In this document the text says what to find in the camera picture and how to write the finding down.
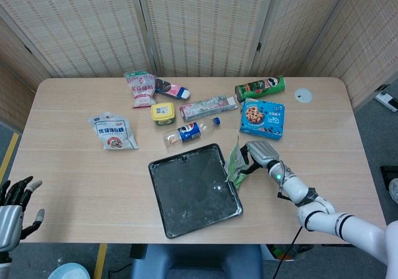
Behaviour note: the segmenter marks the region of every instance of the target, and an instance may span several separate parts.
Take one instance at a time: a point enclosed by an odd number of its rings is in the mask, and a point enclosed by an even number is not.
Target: bottle cap
[[[217,126],[221,124],[221,121],[220,121],[220,119],[219,119],[218,117],[215,117],[215,118],[213,119],[213,122],[214,122]]]

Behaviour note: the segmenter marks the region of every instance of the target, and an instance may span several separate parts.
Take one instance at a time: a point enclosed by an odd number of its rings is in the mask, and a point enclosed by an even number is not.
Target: wooden table
[[[234,94],[234,86],[258,78],[165,78],[188,87],[190,101]],[[289,167],[338,211],[349,212],[378,226],[386,223],[369,171],[346,88],[336,78],[286,78],[283,93],[264,97],[286,106],[285,132],[268,140]],[[297,88],[308,88],[313,101],[300,103]],[[185,236],[165,237],[148,163],[216,142],[226,158],[239,136],[239,109],[218,116],[221,127],[207,139],[167,150],[162,134],[184,124],[173,101],[176,123],[157,126],[150,109],[133,104],[124,78],[48,79],[39,87],[10,174],[12,181],[28,175],[42,180],[24,219],[28,226],[38,209],[45,221],[28,242],[108,243],[291,243],[300,227],[295,206],[276,198],[277,185],[257,170],[238,194],[244,214]],[[139,150],[105,151],[87,120],[111,111],[129,118]],[[302,231],[298,243],[341,243],[336,237]]]

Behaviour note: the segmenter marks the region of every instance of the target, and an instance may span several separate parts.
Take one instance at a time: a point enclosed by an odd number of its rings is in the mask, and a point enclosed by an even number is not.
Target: water bottle
[[[166,132],[163,136],[163,140],[167,147],[181,144],[199,136],[210,135],[220,123],[221,122],[218,117],[193,122],[181,128]]]

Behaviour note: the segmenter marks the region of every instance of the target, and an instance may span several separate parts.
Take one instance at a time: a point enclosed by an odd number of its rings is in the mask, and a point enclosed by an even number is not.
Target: yellow floor line
[[[4,155],[4,158],[2,160],[1,166],[0,166],[0,183],[2,182],[2,178],[4,178],[4,175],[6,174],[6,170],[8,167],[8,164],[10,163],[12,154],[14,153],[15,146],[17,145],[17,141],[19,138],[19,134],[13,133],[11,137],[10,144],[8,145],[6,154]]]
[[[105,255],[107,244],[100,244],[97,255],[97,263],[95,264],[94,277],[93,279],[102,278],[102,270],[104,269]]]

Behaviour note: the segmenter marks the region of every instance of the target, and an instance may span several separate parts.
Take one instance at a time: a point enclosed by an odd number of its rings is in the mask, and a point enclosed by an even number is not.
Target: black tray
[[[217,144],[149,164],[166,237],[173,239],[243,213],[223,166]]]

